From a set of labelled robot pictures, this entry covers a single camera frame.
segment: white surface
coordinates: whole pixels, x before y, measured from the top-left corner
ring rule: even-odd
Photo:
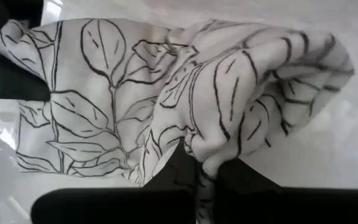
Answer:
[[[358,1],[351,0],[48,0],[42,23],[82,17],[126,17],[167,27],[186,27],[210,18],[257,21],[298,29],[330,30],[347,46],[357,75],[311,123],[280,147],[245,161],[286,186],[358,188]],[[0,110],[10,103],[0,101]],[[112,179],[23,175],[9,157],[12,125],[0,122],[0,223],[25,223],[32,202],[52,189],[117,187]]]

